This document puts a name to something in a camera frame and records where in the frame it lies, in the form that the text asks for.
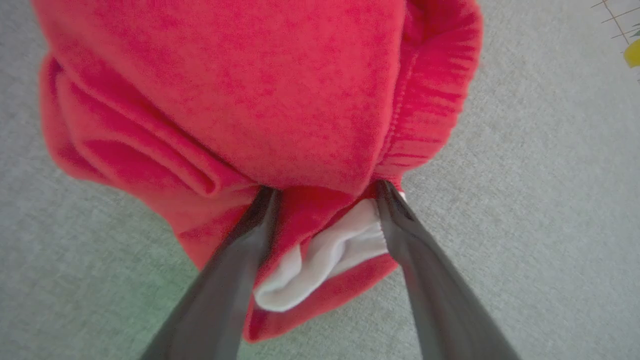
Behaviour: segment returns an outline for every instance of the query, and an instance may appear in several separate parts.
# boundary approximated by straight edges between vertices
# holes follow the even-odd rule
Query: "white fabric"
[[[311,239],[304,260],[299,245],[286,253],[278,268],[255,289],[255,301],[265,310],[287,311],[327,279],[386,252],[375,200],[361,200]]]

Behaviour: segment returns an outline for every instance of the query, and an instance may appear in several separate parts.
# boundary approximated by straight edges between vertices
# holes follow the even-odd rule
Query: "textured gray fabric surface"
[[[581,0],[483,5],[466,112],[410,203],[523,359],[637,359],[640,86]],[[142,204],[49,160],[32,17],[0,2],[0,359],[135,359],[195,269]],[[418,359],[401,274],[239,358]]]

